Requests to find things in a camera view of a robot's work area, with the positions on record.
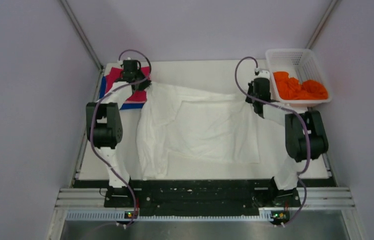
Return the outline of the folded magenta t-shirt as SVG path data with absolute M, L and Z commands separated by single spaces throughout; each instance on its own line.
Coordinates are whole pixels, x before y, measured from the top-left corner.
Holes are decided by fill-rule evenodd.
M 111 67 L 110 72 L 105 76 L 106 88 L 104 95 L 110 92 L 112 89 L 126 84 L 122 82 L 120 78 L 122 77 L 122 68 L 121 67 Z M 147 100 L 146 91 L 136 90 L 129 98 L 126 99 L 124 104 L 143 104 Z

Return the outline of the orange crumpled t-shirt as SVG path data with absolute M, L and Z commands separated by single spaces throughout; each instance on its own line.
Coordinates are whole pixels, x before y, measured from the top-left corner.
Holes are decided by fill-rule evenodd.
M 315 80 L 300 83 L 285 71 L 278 71 L 273 75 L 279 96 L 284 100 L 326 100 L 329 97 L 327 89 Z

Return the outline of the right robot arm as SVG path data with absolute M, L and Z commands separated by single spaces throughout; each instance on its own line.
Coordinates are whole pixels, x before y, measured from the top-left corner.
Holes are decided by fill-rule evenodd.
M 268 192 L 269 202 L 281 206 L 288 200 L 287 191 L 297 187 L 298 176 L 306 172 L 310 161 L 328 151 L 321 113 L 317 110 L 298 113 L 278 105 L 271 99 L 270 81 L 263 77 L 248 83 L 246 102 L 252 104 L 259 117 L 284 127 L 287 156 L 272 177 L 274 188 Z

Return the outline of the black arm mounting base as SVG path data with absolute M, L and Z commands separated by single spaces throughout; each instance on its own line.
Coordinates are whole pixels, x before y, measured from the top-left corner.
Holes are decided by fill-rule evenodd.
M 104 180 L 76 180 L 76 189 L 98 189 L 104 207 L 136 208 L 140 217 L 248 217 L 264 209 L 293 210 L 334 187 L 332 179 L 305 179 L 292 191 L 275 191 L 269 179 L 131 180 L 133 193 Z

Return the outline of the folded blue t-shirt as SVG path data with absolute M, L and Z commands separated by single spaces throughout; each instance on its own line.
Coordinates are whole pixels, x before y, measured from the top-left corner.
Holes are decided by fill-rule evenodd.
M 108 93 L 113 86 L 113 82 L 108 80 L 106 76 L 101 79 L 101 85 L 99 90 L 99 98 L 103 98 L 106 93 Z M 135 92 L 130 98 L 128 98 L 125 103 L 121 106 L 120 110 L 129 109 L 141 109 L 146 103 L 146 92 Z

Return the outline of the white printed t-shirt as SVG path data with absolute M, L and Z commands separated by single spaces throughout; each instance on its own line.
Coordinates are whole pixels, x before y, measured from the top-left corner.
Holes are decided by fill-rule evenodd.
M 163 83 L 146 90 L 136 144 L 142 175 L 165 177 L 171 155 L 218 164 L 258 164 L 258 120 L 239 94 Z

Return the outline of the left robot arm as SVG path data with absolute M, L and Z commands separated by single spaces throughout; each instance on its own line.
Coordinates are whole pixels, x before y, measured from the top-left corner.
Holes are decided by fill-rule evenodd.
M 150 86 L 152 65 L 147 62 L 146 72 L 142 63 L 136 59 L 122 61 L 120 73 L 112 87 L 103 97 L 97 101 L 87 103 L 86 133 L 94 154 L 107 167 L 110 175 L 122 183 L 116 194 L 116 200 L 124 207 L 128 207 L 135 201 L 135 193 L 129 186 L 130 176 L 122 174 L 116 160 L 111 161 L 107 152 L 117 150 L 117 145 L 122 142 L 123 124 L 120 109 L 125 102 L 138 92 L 144 92 Z

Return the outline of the white plastic basket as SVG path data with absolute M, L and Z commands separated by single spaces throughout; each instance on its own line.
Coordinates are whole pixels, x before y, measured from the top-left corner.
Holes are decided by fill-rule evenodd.
M 274 100 L 293 107 L 314 107 L 332 100 L 331 87 L 324 75 L 315 54 L 310 49 L 282 48 L 269 49 L 265 53 L 267 67 L 270 72 L 271 93 Z M 329 97 L 324 100 L 285 100 L 279 96 L 273 73 L 287 72 L 290 77 L 296 78 L 300 83 L 315 80 L 321 83 L 328 91 Z

